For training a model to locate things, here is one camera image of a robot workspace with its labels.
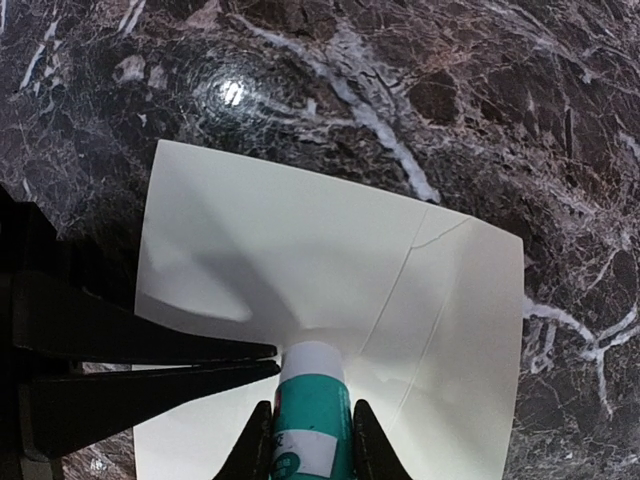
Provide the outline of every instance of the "white paper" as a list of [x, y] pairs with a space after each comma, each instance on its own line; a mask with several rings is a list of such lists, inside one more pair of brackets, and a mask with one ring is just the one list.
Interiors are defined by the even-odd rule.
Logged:
[[[158, 144], [136, 313], [200, 335], [335, 345], [352, 401], [371, 403], [416, 479], [501, 478], [522, 295], [520, 239], [477, 219], [291, 167]], [[138, 478], [210, 480], [276, 386], [258, 382], [136, 427]]]

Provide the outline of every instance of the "dark marble surface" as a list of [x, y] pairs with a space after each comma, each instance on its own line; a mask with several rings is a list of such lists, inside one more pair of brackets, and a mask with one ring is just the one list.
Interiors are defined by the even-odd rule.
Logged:
[[[638, 0], [0, 0], [0, 182], [130, 306], [159, 138], [524, 239], [505, 479], [640, 478]], [[123, 434], [69, 478], [132, 479]]]

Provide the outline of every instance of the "white marble vein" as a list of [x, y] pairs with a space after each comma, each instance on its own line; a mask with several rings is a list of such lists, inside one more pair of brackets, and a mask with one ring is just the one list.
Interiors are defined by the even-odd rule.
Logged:
[[136, 10], [133, 12], [133, 16], [131, 17], [131, 21], [127, 25], [127, 28], [124, 29], [125, 35], [129, 35], [131, 32], [133, 32], [133, 29], [138, 23], [138, 18], [140, 17], [142, 10], [144, 10], [144, 6], [146, 3], [147, 3], [147, 0], [142, 0], [136, 7]]
[[354, 93], [345, 78], [334, 74], [328, 65], [319, 60], [319, 58], [323, 57], [322, 52], [307, 48], [301, 43], [279, 33], [257, 27], [240, 15], [234, 17], [242, 22], [254, 35], [277, 47], [286, 48], [293, 52], [309, 65], [318, 76], [327, 79], [336, 95], [351, 107], [351, 113], [356, 121], [375, 133], [380, 144], [394, 154], [396, 160], [407, 173], [409, 183], [418, 198], [440, 203], [440, 192], [429, 184], [424, 170], [422, 170], [411, 151], [397, 139], [393, 129], [378, 116], [371, 105], [362, 101]]
[[27, 85], [29, 85], [29, 82], [31, 81], [31, 76], [33, 75], [33, 69], [35, 68], [36, 63], [38, 63], [38, 60], [40, 60], [40, 58], [42, 57], [42, 53], [44, 52], [44, 48], [45, 47], [44, 47], [43, 43], [38, 45], [38, 49], [36, 50], [36, 53], [34, 53], [33, 57], [31, 57], [31, 61], [29, 62], [29, 66], [27, 67], [27, 71], [24, 73], [24, 77], [22, 78], [22, 82], [20, 82], [20, 90], [22, 90]]
[[[531, 319], [532, 317], [538, 317], [540, 319], [555, 320], [560, 326], [568, 327], [570, 330], [578, 333], [582, 339], [587, 343], [585, 349], [581, 353], [581, 357], [586, 361], [592, 361], [596, 364], [596, 375], [598, 379], [598, 396], [600, 397], [600, 403], [606, 410], [609, 417], [613, 415], [613, 408], [609, 402], [609, 393], [607, 391], [607, 378], [605, 375], [605, 354], [607, 350], [614, 346], [624, 345], [632, 338], [640, 334], [640, 325], [636, 325], [633, 328], [629, 328], [636, 323], [638, 317], [638, 306], [634, 304], [631, 310], [615, 325], [605, 329], [597, 336], [594, 335], [590, 329], [588, 329], [582, 322], [575, 319], [571, 314], [564, 310], [537, 303], [529, 297], [525, 296], [523, 305], [523, 314], [525, 319]], [[553, 348], [553, 340], [555, 339], [555, 330], [553, 336], [550, 338], [547, 334], [547, 341], [542, 355], [548, 355]], [[549, 368], [549, 363], [542, 361], [542, 364], [534, 365], [532, 362], [531, 373], [540, 373], [544, 368]]]
[[0, 35], [7, 26], [7, 0], [0, 0]]

